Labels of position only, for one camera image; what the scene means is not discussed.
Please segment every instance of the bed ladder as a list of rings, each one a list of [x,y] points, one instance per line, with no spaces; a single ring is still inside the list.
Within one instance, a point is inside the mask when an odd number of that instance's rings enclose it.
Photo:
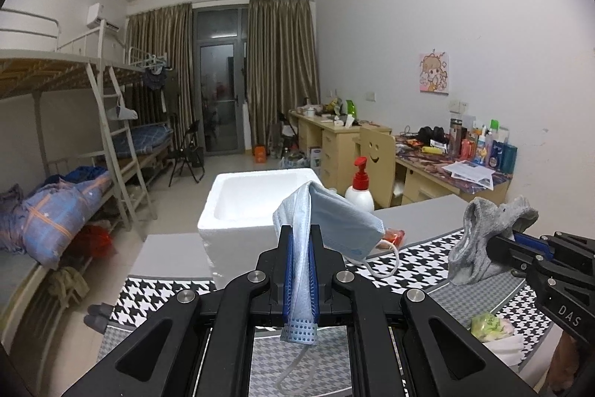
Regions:
[[[130,219],[132,219],[132,224],[144,241],[147,238],[145,232],[141,229],[140,220],[136,214],[136,209],[141,204],[143,200],[147,200],[147,206],[151,213],[151,217],[153,219],[157,219],[157,213],[151,203],[151,198],[149,197],[149,191],[147,190],[147,185],[145,184],[145,178],[141,172],[141,165],[139,164],[139,159],[136,156],[136,151],[134,144],[132,142],[132,133],[130,132],[130,123],[128,120],[122,120],[124,126],[122,128],[112,130],[109,127],[108,117],[105,112],[105,103],[103,102],[104,99],[117,99],[121,105],[124,105],[124,95],[122,90],[120,89],[120,84],[115,76],[114,67],[108,67],[109,78],[111,80],[111,84],[114,87],[115,94],[113,95],[105,95],[103,93],[103,71],[102,68],[98,68],[97,70],[97,79],[95,78],[93,67],[91,64],[87,64],[87,76],[89,77],[89,82],[91,83],[91,87],[93,88],[93,94],[95,96],[95,100],[97,101],[97,108],[99,109],[99,120],[101,124],[101,138],[103,141],[103,150],[105,151],[105,161],[107,162],[109,173],[112,176],[112,181],[114,183],[114,197],[118,204],[118,210],[120,211],[120,215],[122,217],[122,221],[127,231],[130,231],[130,220],[128,215],[130,215]],[[132,157],[132,161],[127,163],[126,166],[120,168],[120,162],[118,162],[118,157],[115,153],[114,148],[114,141],[112,140],[112,136],[126,133],[126,138],[128,141],[128,146],[130,149],[130,154]],[[139,183],[141,184],[141,194],[138,198],[132,199],[126,187],[126,182],[124,181],[123,173],[128,172],[130,169],[136,169],[136,177],[139,179]]]

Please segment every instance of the gray sock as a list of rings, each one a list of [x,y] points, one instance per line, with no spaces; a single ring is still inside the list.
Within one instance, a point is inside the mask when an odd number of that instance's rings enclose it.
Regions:
[[[499,207],[486,199],[473,199],[463,216],[465,234],[448,255],[448,279],[460,286],[505,272],[508,268],[487,256],[488,240],[496,234],[512,239],[513,231],[523,232],[537,217],[538,212],[523,196]]]

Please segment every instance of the cartoon girl picture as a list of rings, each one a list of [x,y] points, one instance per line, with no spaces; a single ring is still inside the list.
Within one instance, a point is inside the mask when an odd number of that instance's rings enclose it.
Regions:
[[[448,54],[422,54],[419,90],[421,92],[448,93]]]

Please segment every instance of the glass door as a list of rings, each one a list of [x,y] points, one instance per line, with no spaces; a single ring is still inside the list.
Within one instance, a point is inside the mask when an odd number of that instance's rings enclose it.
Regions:
[[[203,142],[209,155],[244,151],[244,9],[194,13],[196,108],[202,114]]]

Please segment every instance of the metal screw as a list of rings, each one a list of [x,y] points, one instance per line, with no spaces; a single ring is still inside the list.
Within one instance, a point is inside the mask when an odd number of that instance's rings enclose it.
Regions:
[[[339,271],[337,273],[337,280],[341,283],[351,283],[355,280],[355,275],[351,271]]]
[[[422,290],[412,289],[407,291],[407,298],[414,303],[419,303],[425,299],[425,293]]]
[[[176,299],[180,303],[190,303],[196,298],[196,293],[192,290],[182,290],[176,295]]]
[[[264,281],[264,278],[266,278],[267,275],[264,274],[262,271],[250,271],[248,273],[248,281],[250,281],[251,283],[260,283],[261,281]]]

